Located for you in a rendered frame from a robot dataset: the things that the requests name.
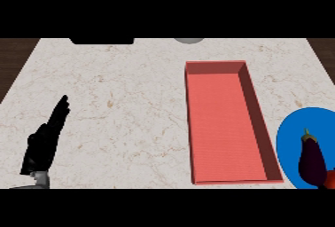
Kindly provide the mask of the dark purple eggplant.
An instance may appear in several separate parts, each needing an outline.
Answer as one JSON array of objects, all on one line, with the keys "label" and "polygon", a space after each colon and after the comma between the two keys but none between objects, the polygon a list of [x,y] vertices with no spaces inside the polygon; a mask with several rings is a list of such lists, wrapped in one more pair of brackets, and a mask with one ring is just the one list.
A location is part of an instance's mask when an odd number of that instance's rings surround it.
[{"label": "dark purple eggplant", "polygon": [[328,178],[327,162],[321,151],[318,138],[306,130],[302,137],[302,156],[299,161],[299,174],[303,180],[322,188]]}]

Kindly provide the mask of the red cardboard box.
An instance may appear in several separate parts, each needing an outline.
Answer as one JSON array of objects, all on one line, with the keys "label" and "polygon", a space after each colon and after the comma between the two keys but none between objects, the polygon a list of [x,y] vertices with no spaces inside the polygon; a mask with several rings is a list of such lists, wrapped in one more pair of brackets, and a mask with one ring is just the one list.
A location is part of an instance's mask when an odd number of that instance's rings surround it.
[{"label": "red cardboard box", "polygon": [[284,180],[244,61],[185,66],[191,179],[195,184],[273,184]]}]

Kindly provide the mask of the grey round object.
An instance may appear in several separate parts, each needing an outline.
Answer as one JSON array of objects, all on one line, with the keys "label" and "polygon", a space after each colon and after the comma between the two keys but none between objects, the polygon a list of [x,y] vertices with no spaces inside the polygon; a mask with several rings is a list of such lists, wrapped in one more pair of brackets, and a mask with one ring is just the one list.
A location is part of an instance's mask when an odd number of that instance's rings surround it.
[{"label": "grey round object", "polygon": [[175,38],[178,42],[185,44],[195,44],[204,40],[204,38]]}]

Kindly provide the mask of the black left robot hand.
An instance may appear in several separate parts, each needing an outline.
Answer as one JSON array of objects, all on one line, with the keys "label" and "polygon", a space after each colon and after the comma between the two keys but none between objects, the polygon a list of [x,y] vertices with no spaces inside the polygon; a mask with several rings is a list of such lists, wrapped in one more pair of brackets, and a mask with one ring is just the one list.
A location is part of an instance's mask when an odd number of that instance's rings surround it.
[{"label": "black left robot hand", "polygon": [[23,160],[21,175],[29,176],[31,172],[49,170],[68,114],[68,97],[62,96],[52,110],[49,121],[40,125],[37,131],[29,137],[29,148]]}]

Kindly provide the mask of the red tomato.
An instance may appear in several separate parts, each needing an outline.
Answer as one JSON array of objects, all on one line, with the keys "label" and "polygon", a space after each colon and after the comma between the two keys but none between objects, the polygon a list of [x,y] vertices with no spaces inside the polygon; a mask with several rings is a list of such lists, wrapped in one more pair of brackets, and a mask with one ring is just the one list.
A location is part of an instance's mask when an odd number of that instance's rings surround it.
[{"label": "red tomato", "polygon": [[335,189],[335,169],[328,171],[328,177],[325,181],[325,187],[328,189]]}]

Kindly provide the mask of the blue plate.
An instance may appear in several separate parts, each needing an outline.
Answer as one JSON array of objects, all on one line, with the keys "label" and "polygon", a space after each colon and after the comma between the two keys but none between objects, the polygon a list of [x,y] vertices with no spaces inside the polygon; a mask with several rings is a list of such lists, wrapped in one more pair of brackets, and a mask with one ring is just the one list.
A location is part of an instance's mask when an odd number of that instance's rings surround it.
[{"label": "blue plate", "polygon": [[299,174],[302,137],[306,130],[316,137],[328,170],[335,169],[335,112],[321,107],[296,110],[278,129],[276,152],[284,173],[297,189],[316,189]]}]

